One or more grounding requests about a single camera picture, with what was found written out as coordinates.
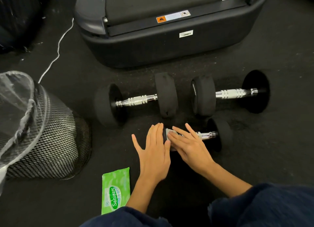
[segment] green wet wipe package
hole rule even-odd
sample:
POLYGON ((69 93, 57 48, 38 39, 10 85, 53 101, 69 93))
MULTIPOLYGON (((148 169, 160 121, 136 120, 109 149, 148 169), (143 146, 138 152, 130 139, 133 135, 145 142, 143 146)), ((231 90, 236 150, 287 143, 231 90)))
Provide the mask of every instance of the green wet wipe package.
POLYGON ((120 169, 102 175, 101 214, 115 211, 128 202, 130 198, 129 169, 120 169))

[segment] dumbbell weight plate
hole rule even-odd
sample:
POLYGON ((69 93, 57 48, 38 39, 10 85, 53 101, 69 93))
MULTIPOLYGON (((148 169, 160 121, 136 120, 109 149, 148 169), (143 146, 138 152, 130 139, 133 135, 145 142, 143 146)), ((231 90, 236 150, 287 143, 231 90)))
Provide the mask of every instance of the dumbbell weight plate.
POLYGON ((178 110, 178 97, 175 82, 167 72, 155 74, 159 111, 163 118, 175 116, 178 110))
POLYGON ((123 96, 115 84, 100 87, 95 94, 94 108, 99 122, 104 126, 121 126, 127 119, 125 107, 117 107, 116 101, 123 100, 123 96))
POLYGON ((212 76, 195 77, 191 82, 191 101, 194 114, 211 117, 216 109, 216 90, 212 76))
POLYGON ((217 131, 218 137, 204 140, 204 144, 220 152, 222 149, 233 145, 233 135, 229 124, 218 118, 209 118, 207 121, 206 132, 217 131))
POLYGON ((241 105, 251 113, 261 113, 267 107, 270 98, 270 85, 266 75, 260 70, 253 70, 246 75, 242 89, 257 88, 257 96, 240 99, 241 105))

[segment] black dumbbell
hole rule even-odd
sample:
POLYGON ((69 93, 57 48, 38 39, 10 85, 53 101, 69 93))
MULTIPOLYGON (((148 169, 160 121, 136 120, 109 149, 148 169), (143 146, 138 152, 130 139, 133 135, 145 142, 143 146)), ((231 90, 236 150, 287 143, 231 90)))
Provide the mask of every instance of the black dumbbell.
POLYGON ((194 114, 211 117, 216 109, 216 99, 241 99, 241 104, 252 113, 261 113, 268 105, 270 86, 266 75, 253 70, 246 75, 242 88, 215 90, 213 78, 195 77, 191 82, 191 99, 194 114))
POLYGON ((155 74, 157 94, 141 95, 128 99, 123 96, 116 84, 101 87, 96 91, 94 107, 98 120, 104 126, 121 126, 127 119, 127 106, 146 104, 158 101, 163 118, 175 116, 178 110, 178 98, 173 77, 167 72, 155 74))
MULTIPOLYGON (((167 128, 163 130, 164 142, 168 140, 167 135, 170 131, 175 132, 167 128)), ((204 132, 197 132, 197 134, 203 140, 206 147, 212 148, 217 152, 221 151, 222 148, 229 148, 233 144, 230 126, 226 121, 221 119, 208 119, 204 132)))

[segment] black rubber floor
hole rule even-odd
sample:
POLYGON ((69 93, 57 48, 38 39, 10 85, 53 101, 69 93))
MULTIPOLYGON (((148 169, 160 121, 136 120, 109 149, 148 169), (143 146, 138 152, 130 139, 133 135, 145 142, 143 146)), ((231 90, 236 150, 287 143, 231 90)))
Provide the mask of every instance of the black rubber floor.
MULTIPOLYGON (((56 57, 57 42, 71 25, 75 0, 52 0, 44 25, 33 48, 26 53, 0 55, 0 71, 20 70, 33 78, 56 57)), ((272 100, 262 114, 250 114, 237 102, 218 103, 216 116, 234 130, 234 146, 213 153, 214 160, 251 184, 314 184, 314 2, 268 0, 251 33, 229 48, 140 67, 113 70, 100 65, 81 39, 77 28, 61 43, 60 59, 42 80, 42 85, 69 107, 90 118, 93 153, 84 170, 67 181, 8 181, 0 197, 2 227, 74 227, 100 214, 101 175, 130 167, 131 189, 139 176, 139 158, 131 142, 135 133, 144 145, 151 124, 161 122, 158 107, 151 103, 130 109, 121 129, 105 130, 97 121, 92 97, 97 86, 115 82, 125 96, 154 94, 156 72, 173 75, 179 98, 179 113, 173 124, 200 122, 194 118, 190 81, 211 72, 217 89, 238 88, 253 69, 265 69, 272 83, 272 100)), ((168 177, 152 197, 148 214, 179 222, 206 219, 206 206, 222 197, 215 187, 171 154, 168 177)))

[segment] finger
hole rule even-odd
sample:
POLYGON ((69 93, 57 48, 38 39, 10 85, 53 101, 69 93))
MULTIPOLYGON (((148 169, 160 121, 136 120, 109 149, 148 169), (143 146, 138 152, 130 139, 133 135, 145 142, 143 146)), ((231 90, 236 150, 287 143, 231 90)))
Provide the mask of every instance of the finger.
POLYGON ((152 129, 153 129, 154 125, 152 125, 149 130, 148 130, 148 133, 147 133, 147 136, 146 136, 146 147, 150 145, 150 134, 152 132, 152 129))
POLYGON ((173 126, 172 129, 175 130, 176 132, 178 132, 179 134, 182 134, 187 139, 194 139, 192 134, 188 133, 187 131, 184 131, 184 130, 177 128, 175 126, 173 126))
POLYGON ((156 134, 160 123, 156 124, 155 127, 153 127, 152 132, 150 134, 150 145, 156 145, 156 134))
POLYGON ((168 139, 171 141, 171 143, 174 144, 174 147, 177 146, 181 149, 183 149, 185 152, 188 149, 188 145, 179 139, 176 139, 174 136, 172 136, 171 132, 168 133, 168 139))
POLYGON ((190 143, 190 140, 188 138, 178 135, 175 132, 170 131, 168 134, 171 134, 171 136, 173 136, 175 139, 180 140, 181 142, 184 142, 186 144, 190 143))
POLYGON ((163 145, 164 144, 164 138, 162 137, 162 132, 164 130, 164 124, 160 123, 159 127, 157 129, 157 133, 156 133, 156 142, 157 145, 163 145))
POLYGON ((165 142, 165 162, 166 163, 169 162, 169 164, 171 162, 170 161, 170 144, 171 142, 169 140, 165 142))
POLYGON ((140 155, 140 153, 141 153, 141 151, 143 151, 143 149, 140 147, 134 134, 132 134, 132 141, 133 141, 133 144, 134 144, 134 147, 135 147, 137 153, 140 155))
POLYGON ((198 134, 191 128, 191 126, 188 123, 185 124, 185 127, 194 138, 200 139, 198 134))
POLYGON ((183 151, 183 149, 182 149, 182 148, 179 148, 178 146, 175 146, 174 148, 175 148, 175 149, 177 150, 177 152, 180 154, 182 160, 186 162, 186 161, 187 161, 187 155, 186 155, 186 153, 183 151))

